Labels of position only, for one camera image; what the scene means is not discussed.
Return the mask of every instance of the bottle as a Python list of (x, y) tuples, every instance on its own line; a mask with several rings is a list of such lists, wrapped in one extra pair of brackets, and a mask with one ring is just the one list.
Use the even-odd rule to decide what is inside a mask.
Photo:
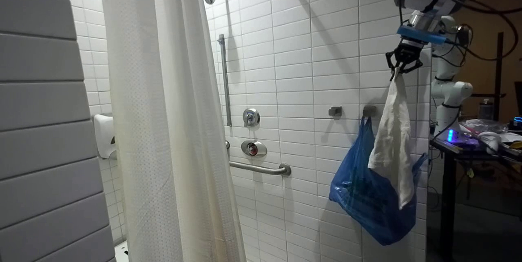
[(493, 120), (493, 104), (489, 99), (484, 99), (479, 104), (479, 119)]

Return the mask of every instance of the blue plastic bag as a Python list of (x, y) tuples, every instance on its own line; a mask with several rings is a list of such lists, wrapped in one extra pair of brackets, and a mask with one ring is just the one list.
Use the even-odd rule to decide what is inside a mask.
[[(361, 119), (358, 137), (335, 173), (330, 186), (330, 200), (341, 207), (381, 245), (390, 245), (404, 238), (416, 220), (416, 194), (401, 210), (399, 197), (389, 180), (368, 168), (375, 137), (369, 118)], [(420, 167), (427, 159), (423, 154), (413, 165), (415, 187)]]

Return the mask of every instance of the shower control knob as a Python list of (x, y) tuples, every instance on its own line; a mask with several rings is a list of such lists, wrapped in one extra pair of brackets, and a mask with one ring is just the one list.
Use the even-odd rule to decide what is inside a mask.
[(259, 116), (259, 112), (257, 112), (257, 110), (254, 108), (246, 109), (243, 112), (243, 121), (245, 122), (245, 127), (257, 126), (260, 120), (261, 116)]
[(246, 155), (252, 157), (263, 157), (268, 152), (265, 145), (255, 140), (244, 141), (241, 144), (241, 150), (243, 150), (243, 153)]

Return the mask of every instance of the white towel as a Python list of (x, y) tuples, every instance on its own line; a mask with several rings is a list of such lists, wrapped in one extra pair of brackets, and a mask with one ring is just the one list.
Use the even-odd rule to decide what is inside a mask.
[(402, 74), (392, 80), (368, 167), (390, 180), (399, 195), (399, 208), (414, 196), (410, 159), (410, 115)]

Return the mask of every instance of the grab bar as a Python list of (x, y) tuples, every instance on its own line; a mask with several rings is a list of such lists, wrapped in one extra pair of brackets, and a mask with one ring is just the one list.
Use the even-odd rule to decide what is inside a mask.
[(269, 174), (269, 175), (289, 176), (290, 174), (292, 174), (292, 169), (286, 163), (279, 164), (279, 168), (278, 169), (271, 169), (271, 168), (266, 168), (266, 167), (258, 167), (256, 165), (244, 164), (244, 163), (233, 162), (233, 161), (230, 161), (229, 163), (230, 163), (230, 167), (236, 167), (236, 168), (239, 168), (239, 169), (245, 169), (245, 170), (265, 173), (265, 174)]
[(228, 75), (227, 75), (227, 54), (225, 48), (225, 36), (219, 35), (218, 43), (221, 45), (221, 62), (223, 63), (223, 88), (225, 91), (225, 106), (227, 108), (227, 126), (232, 126), (232, 116), (230, 113), (230, 98), (228, 91)]

